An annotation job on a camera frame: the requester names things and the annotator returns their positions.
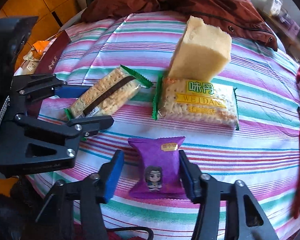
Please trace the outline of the green-edged cracker pack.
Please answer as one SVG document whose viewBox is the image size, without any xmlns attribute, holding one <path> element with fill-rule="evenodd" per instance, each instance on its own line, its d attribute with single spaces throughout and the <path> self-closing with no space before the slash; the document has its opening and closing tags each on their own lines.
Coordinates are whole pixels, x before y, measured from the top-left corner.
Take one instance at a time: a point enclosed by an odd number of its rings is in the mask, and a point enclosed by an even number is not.
<svg viewBox="0 0 300 240">
<path fill-rule="evenodd" d="M 120 65 L 84 92 L 65 113 L 69 119 L 112 115 L 141 88 L 152 86 L 153 83 L 137 71 Z"/>
</svg>

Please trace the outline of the purple snack packet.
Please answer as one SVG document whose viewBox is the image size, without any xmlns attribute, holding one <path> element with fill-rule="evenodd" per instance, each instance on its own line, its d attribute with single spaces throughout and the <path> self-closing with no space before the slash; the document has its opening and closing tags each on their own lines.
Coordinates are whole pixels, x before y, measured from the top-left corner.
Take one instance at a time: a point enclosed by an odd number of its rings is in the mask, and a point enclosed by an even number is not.
<svg viewBox="0 0 300 240">
<path fill-rule="evenodd" d="M 179 178 L 179 148 L 185 137 L 129 138 L 139 156 L 139 181 L 129 195 L 139 199 L 186 199 Z"/>
</svg>

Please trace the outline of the orange snack wrapper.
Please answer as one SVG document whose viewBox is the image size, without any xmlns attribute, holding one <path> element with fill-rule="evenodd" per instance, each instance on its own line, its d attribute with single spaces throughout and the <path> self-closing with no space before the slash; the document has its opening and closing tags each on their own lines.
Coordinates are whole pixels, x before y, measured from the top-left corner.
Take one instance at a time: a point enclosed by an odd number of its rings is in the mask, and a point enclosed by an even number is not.
<svg viewBox="0 0 300 240">
<path fill-rule="evenodd" d="M 30 51 L 23 56 L 23 60 L 25 61 L 34 61 L 38 62 L 43 56 L 45 48 L 49 45 L 49 41 L 37 41 L 35 42 Z"/>
</svg>

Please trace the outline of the dark red gift box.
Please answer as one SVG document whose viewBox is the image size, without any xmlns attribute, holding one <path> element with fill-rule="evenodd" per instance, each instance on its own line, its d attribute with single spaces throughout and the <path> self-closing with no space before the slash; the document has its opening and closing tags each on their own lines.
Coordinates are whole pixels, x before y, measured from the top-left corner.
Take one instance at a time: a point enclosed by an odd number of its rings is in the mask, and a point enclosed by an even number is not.
<svg viewBox="0 0 300 240">
<path fill-rule="evenodd" d="M 49 46 L 45 55 L 40 60 L 34 74 L 53 74 L 63 50 L 71 39 L 66 31 L 61 31 L 54 42 Z"/>
</svg>

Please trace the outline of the weidan cracker pack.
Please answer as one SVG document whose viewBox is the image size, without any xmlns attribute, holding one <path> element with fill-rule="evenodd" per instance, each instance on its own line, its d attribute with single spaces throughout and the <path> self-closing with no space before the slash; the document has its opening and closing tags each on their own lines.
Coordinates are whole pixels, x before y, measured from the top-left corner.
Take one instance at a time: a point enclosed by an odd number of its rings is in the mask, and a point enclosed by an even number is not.
<svg viewBox="0 0 300 240">
<path fill-rule="evenodd" d="M 152 118 L 204 122 L 239 130 L 236 88 L 161 76 L 153 98 Z"/>
</svg>

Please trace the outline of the yellow sponge block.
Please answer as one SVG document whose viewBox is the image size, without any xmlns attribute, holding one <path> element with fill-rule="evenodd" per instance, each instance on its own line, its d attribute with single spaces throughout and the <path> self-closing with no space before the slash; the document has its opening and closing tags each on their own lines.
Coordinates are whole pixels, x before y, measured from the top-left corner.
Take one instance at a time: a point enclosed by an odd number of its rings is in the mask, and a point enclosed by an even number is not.
<svg viewBox="0 0 300 240">
<path fill-rule="evenodd" d="M 190 16 L 171 58 L 168 77 L 211 82 L 230 62 L 231 45 L 231 36 L 221 28 Z"/>
</svg>

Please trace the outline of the maroon padded jacket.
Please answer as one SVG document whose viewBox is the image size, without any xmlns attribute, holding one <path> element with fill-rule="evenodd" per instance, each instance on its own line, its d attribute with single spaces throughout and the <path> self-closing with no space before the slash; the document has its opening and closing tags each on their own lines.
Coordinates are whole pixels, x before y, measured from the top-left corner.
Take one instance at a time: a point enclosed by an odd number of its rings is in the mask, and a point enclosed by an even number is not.
<svg viewBox="0 0 300 240">
<path fill-rule="evenodd" d="M 130 14 L 175 11 L 202 18 L 233 37 L 256 41 L 277 51 L 277 39 L 250 0 L 94 0 L 83 12 L 86 23 Z"/>
</svg>

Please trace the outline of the white carton box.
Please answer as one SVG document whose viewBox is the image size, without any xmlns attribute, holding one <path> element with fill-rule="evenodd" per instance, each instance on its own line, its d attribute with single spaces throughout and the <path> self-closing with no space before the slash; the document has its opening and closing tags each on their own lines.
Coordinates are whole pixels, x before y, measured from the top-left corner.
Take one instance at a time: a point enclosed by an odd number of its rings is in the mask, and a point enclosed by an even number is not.
<svg viewBox="0 0 300 240">
<path fill-rule="evenodd" d="M 281 0 L 266 0 L 262 10 L 268 16 L 278 16 L 280 14 L 281 7 Z"/>
</svg>

